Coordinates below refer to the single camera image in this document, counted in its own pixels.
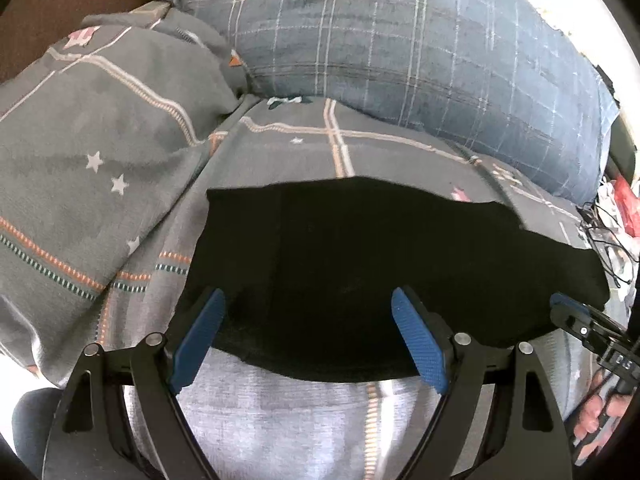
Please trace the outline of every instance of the pillow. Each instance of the pillow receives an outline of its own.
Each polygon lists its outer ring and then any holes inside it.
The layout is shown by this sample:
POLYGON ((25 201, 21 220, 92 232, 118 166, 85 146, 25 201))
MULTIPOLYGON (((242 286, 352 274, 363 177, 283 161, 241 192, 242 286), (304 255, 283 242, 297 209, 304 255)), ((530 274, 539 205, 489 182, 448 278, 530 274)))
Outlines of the pillow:
POLYGON ((228 38, 261 96, 328 96, 596 195, 616 104, 526 0, 168 1, 228 38))

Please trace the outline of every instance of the human hand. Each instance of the human hand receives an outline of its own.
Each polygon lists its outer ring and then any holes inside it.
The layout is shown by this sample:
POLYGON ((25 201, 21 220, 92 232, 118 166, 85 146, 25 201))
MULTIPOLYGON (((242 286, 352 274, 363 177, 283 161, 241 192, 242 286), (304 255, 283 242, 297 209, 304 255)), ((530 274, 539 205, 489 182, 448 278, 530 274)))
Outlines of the human hand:
MULTIPOLYGON (((604 377, 603 371, 597 372, 593 379, 591 380, 590 389, 596 388, 602 382, 604 377)), ((616 418, 620 418, 626 412, 626 409, 629 407, 629 403, 631 402, 631 396, 622 396, 614 394, 609 401, 609 405, 607 406, 607 415, 613 416, 616 418)), ((604 401, 599 395, 594 395, 591 399, 587 400, 584 403, 584 406, 580 410, 580 415, 578 416, 578 423, 574 428, 574 435, 582 440, 587 434, 595 433, 600 430, 600 423, 598 421, 598 417, 604 408, 604 401)), ((580 452, 580 456, 578 460, 586 459, 595 449, 601 449, 604 445, 609 441, 613 431, 616 429, 618 422, 616 421, 613 426, 611 426, 608 430, 604 431, 600 437, 596 440, 584 446, 580 452)))

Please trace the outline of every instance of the black fabric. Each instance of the black fabric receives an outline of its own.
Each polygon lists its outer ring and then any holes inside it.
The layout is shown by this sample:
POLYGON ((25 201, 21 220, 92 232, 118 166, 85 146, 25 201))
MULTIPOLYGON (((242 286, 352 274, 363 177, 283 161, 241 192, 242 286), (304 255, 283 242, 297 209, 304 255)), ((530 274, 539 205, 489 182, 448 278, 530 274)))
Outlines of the black fabric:
POLYGON ((35 480, 36 478, 27 467, 20 462, 14 450, 0 434, 0 472, 2 478, 11 480, 35 480))
POLYGON ((34 390, 24 394, 14 408, 15 452, 36 478, 42 478, 47 439, 61 396, 62 390, 56 388, 34 390))
POLYGON ((211 189, 178 308, 228 295, 216 348, 303 380, 416 375, 392 320, 410 285, 450 327, 506 347, 553 326, 554 292, 602 308, 595 252, 524 230, 498 203, 463 203, 370 178, 211 189))
POLYGON ((634 306, 631 308, 631 316, 629 322, 626 325, 626 334, 629 339, 635 340, 640 337, 640 283, 638 276, 636 278, 636 298, 634 299, 634 306))

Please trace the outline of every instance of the white star print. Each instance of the white star print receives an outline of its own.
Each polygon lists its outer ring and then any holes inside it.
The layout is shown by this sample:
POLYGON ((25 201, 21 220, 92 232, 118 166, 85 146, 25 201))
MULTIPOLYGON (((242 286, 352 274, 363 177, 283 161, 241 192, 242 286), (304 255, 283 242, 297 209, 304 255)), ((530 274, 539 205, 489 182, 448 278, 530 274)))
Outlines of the white star print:
POLYGON ((124 181, 124 174, 121 174, 118 178, 112 178, 111 181, 113 182, 111 192, 114 193, 117 191, 120 193, 120 196, 123 196, 125 188, 129 187, 129 184, 124 181))
POLYGON ((127 241, 127 245, 129 246, 129 256, 131 256, 133 254, 133 251, 135 251, 140 246, 140 237, 136 236, 135 240, 127 241))
POLYGON ((98 173, 98 168, 104 164, 103 160, 100 160, 100 152, 95 152, 95 155, 87 155, 86 158, 89 160, 85 169, 86 170, 94 170, 95 173, 98 173))

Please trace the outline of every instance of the light gray fabric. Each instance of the light gray fabric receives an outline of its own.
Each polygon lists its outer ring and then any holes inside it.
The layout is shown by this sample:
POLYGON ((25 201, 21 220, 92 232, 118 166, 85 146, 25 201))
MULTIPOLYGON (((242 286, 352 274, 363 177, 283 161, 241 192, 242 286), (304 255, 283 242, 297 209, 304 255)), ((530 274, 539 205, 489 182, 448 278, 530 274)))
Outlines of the light gray fabric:
MULTIPOLYGON (((0 348, 60 386, 85 344, 124 348, 165 329, 210 187, 376 176, 507 203, 524 228, 585 247, 570 202, 496 159, 333 100, 247 94, 230 47, 190 16, 86 22, 99 23, 87 46, 61 41, 0 91, 0 348)), ((589 354, 559 332, 534 346, 567 415, 589 354)), ((436 397, 417 378, 307 383, 212 350, 179 401, 222 479, 360 480, 397 475, 436 397)))
POLYGON ((331 97, 596 195, 618 109, 526 0, 168 1, 232 43, 261 96, 331 97))

